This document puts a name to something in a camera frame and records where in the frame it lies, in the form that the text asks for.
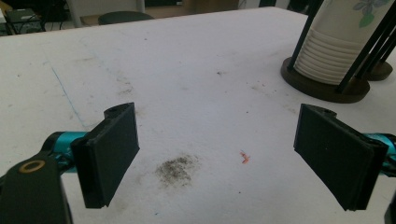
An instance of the white table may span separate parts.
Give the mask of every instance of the white table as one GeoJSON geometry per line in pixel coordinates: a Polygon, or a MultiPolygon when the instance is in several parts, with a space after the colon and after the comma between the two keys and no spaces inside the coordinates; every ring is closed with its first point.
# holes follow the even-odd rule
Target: white table
{"type": "Polygon", "coordinates": [[[279,70],[305,19],[260,8],[1,37],[0,174],[49,134],[135,102],[141,150],[111,205],[86,209],[77,175],[63,175],[75,223],[383,223],[394,179],[378,178],[366,211],[344,212],[293,141],[301,103],[396,133],[394,74],[352,105],[295,90],[279,70]],[[156,170],[180,156],[191,181],[164,184],[156,170]]]}

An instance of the dirt stain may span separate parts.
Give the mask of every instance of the dirt stain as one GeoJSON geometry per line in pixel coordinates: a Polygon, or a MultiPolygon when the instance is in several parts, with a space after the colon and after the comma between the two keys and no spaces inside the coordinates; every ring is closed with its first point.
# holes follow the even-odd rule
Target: dirt stain
{"type": "Polygon", "coordinates": [[[155,174],[165,188],[182,188],[191,185],[192,175],[199,169],[197,157],[183,155],[160,165],[155,174]]]}

